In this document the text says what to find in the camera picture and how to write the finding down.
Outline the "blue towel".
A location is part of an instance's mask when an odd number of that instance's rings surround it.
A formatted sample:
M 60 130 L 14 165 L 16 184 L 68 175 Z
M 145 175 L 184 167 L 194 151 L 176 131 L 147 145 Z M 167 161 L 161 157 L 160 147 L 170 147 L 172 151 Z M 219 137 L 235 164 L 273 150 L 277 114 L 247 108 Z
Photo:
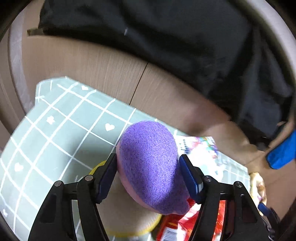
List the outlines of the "blue towel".
M 295 159 L 295 137 L 295 130 L 293 130 L 282 143 L 267 154 L 266 160 L 270 168 L 280 169 Z

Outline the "red snack wrapper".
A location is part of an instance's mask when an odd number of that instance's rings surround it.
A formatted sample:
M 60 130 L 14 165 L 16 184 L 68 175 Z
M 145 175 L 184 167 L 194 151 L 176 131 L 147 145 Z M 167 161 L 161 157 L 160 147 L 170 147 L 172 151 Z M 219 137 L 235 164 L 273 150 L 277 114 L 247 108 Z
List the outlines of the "red snack wrapper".
M 189 211 L 184 215 L 170 214 L 161 221 L 156 240 L 189 240 L 195 222 L 197 221 L 201 205 L 195 203 L 191 198 L 188 199 Z M 226 201 L 219 202 L 218 217 L 212 240 L 220 240 L 224 223 Z

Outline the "green grid mat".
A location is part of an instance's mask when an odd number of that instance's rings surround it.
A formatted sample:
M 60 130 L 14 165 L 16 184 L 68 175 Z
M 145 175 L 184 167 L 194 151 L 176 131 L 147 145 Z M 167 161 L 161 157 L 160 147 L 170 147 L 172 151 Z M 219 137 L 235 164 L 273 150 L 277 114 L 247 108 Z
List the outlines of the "green grid mat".
M 160 122 L 175 136 L 178 129 L 69 77 L 41 81 L 35 106 L 13 132 L 1 154 L 1 214 L 19 240 L 28 240 L 37 212 L 53 183 L 78 182 L 115 152 L 123 132 L 139 121 Z M 250 176 L 234 161 L 218 182 L 240 181 L 250 190 Z M 141 237 L 155 240 L 156 228 Z

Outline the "trash bin with yellow bag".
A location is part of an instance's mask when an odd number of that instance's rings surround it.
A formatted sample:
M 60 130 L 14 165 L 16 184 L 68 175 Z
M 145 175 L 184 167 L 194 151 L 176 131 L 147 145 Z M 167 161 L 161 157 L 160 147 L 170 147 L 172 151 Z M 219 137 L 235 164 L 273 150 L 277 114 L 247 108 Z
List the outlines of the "trash bin with yellow bag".
M 250 196 L 256 206 L 260 203 L 267 204 L 264 180 L 258 172 L 250 174 Z

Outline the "yellow rimmed bowl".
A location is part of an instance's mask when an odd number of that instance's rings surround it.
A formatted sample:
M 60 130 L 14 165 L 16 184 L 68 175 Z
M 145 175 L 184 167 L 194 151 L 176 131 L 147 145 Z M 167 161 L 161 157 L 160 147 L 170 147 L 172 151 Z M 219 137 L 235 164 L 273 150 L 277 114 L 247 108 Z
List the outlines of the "yellow rimmed bowl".
M 159 224 L 161 215 L 135 202 L 115 175 L 107 197 L 97 209 L 108 236 L 116 238 L 141 237 Z

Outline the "colorful candy packet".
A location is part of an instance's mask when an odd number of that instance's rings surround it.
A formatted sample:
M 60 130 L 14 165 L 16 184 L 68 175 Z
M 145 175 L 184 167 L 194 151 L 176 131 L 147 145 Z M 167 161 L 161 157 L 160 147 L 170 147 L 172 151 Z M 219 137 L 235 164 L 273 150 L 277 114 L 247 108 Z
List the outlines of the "colorful candy packet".
M 234 161 L 221 153 L 212 137 L 190 137 L 175 135 L 178 156 L 187 155 L 192 165 L 206 175 L 220 172 L 230 167 Z

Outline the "purple sponge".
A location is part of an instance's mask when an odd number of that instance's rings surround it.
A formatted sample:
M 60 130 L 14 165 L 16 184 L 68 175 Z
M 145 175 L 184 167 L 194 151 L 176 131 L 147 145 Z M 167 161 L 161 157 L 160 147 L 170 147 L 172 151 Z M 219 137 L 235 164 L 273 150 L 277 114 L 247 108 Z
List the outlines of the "purple sponge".
M 189 211 L 177 145 L 164 125 L 140 121 L 129 126 L 116 155 L 121 183 L 138 204 L 163 215 Z

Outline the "black cloth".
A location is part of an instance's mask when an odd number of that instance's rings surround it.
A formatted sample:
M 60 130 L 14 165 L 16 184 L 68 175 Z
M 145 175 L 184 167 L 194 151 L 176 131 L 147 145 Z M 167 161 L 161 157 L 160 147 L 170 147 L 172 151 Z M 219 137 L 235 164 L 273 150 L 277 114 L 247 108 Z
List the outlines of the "black cloth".
M 288 120 L 295 87 L 287 68 L 236 1 L 45 1 L 38 28 L 165 69 L 225 111 L 251 144 L 268 145 Z

